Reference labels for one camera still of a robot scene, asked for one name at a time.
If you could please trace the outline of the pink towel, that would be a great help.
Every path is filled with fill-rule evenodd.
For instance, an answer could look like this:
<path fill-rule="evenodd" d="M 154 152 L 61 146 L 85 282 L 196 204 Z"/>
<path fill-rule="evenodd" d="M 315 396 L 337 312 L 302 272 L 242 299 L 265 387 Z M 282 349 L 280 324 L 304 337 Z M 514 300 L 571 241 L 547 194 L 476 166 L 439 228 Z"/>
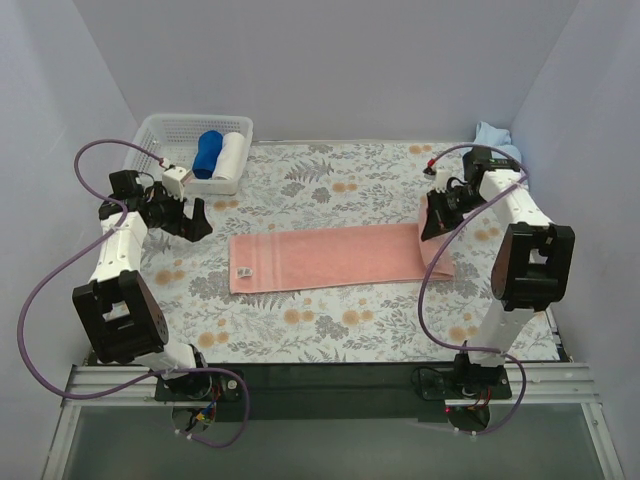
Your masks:
<path fill-rule="evenodd" d="M 232 294 L 419 281 L 443 242 L 422 242 L 418 223 L 235 235 Z"/>

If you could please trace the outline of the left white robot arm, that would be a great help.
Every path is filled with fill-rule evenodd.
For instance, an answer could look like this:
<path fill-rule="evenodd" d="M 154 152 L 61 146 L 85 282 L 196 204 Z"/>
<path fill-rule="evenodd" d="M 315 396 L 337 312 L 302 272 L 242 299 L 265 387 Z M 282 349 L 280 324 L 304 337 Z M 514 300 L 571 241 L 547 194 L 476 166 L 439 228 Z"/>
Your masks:
<path fill-rule="evenodd" d="M 191 171 L 169 167 L 160 180 L 142 185 L 134 170 L 110 174 L 112 194 L 99 208 L 108 239 L 88 284 L 72 301 L 91 346 L 103 364 L 137 363 L 160 373 L 166 387 L 189 399 L 205 398 L 212 388 L 203 373 L 203 355 L 171 338 L 164 314 L 141 273 L 144 240 L 151 229 L 197 242 L 213 231 L 198 198 L 186 215 L 185 185 Z"/>

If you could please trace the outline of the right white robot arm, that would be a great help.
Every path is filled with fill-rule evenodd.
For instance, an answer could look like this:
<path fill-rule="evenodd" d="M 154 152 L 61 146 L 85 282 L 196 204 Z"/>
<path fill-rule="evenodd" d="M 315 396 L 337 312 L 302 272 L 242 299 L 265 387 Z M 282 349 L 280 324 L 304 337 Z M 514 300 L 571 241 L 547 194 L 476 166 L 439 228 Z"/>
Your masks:
<path fill-rule="evenodd" d="M 444 237 L 447 243 L 484 209 L 493 210 L 504 237 L 491 271 L 492 303 L 477 334 L 456 350 L 450 379 L 466 389 L 501 383 L 514 341 L 537 312 L 566 292 L 575 233 L 549 219 L 526 186 L 527 173 L 510 154 L 491 146 L 464 144 L 464 177 L 436 169 L 427 194 L 426 222 L 420 239 Z"/>

